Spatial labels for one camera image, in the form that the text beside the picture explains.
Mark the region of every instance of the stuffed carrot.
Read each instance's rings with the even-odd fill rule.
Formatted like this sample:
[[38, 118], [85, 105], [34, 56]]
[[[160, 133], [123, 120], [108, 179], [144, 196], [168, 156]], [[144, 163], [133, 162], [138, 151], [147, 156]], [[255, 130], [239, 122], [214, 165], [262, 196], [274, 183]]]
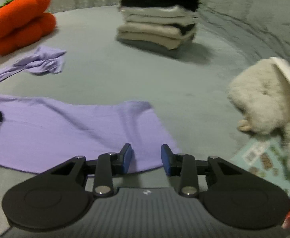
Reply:
[[50, 13], [44, 13], [22, 28], [0, 39], [0, 55], [7, 55], [19, 48], [26, 47], [48, 35], [56, 26], [56, 19]]
[[50, 0], [12, 0], [0, 8], [0, 39], [20, 28], [48, 8]]

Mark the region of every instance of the purple garment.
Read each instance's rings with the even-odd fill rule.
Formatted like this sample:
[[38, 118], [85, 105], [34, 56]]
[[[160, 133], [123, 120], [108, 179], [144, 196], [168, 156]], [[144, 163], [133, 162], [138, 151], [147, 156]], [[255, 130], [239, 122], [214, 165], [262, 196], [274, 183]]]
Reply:
[[119, 152], [130, 143], [135, 157], [129, 172], [162, 166], [160, 147], [178, 153], [148, 102], [71, 105], [51, 98], [0, 96], [0, 165], [41, 173], [76, 155], [87, 160]]
[[0, 69], [0, 82], [22, 70], [32, 74], [60, 73], [64, 65], [65, 53], [64, 50], [39, 46], [33, 53], [26, 55], [12, 66]]

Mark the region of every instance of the bed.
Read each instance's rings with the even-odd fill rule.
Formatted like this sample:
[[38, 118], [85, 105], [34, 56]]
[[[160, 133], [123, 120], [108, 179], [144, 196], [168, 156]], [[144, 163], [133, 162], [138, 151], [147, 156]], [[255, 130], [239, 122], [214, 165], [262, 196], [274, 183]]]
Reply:
[[[63, 73], [16, 74], [0, 94], [52, 97], [73, 104], [149, 101], [183, 153], [229, 160], [248, 141], [236, 129], [241, 114], [228, 101], [230, 81], [261, 58], [290, 62], [290, 0], [201, 0], [193, 45], [174, 60], [115, 41], [122, 23], [115, 6], [56, 14], [58, 29], [40, 42], [0, 57], [0, 67], [38, 44], [65, 49]], [[0, 167], [0, 233], [8, 228], [1, 198], [32, 174]], [[206, 183], [200, 179], [203, 189]], [[163, 169], [115, 178], [116, 187], [176, 186]], [[93, 178], [86, 189], [91, 190]]]

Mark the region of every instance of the white stuffed animal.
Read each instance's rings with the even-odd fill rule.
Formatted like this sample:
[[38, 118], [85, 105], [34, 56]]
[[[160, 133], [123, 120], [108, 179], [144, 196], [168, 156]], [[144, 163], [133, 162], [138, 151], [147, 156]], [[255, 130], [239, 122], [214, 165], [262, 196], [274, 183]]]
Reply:
[[243, 112], [241, 131], [283, 130], [290, 170], [290, 84], [275, 61], [260, 60], [238, 75], [229, 86], [229, 98]]

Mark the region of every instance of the gray blanket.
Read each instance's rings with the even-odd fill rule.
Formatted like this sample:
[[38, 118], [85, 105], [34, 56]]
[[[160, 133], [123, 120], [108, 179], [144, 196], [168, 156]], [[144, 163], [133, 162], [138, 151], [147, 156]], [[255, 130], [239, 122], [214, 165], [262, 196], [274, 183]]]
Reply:
[[200, 2], [202, 22], [232, 41], [248, 58], [279, 56], [290, 62], [290, 0]]

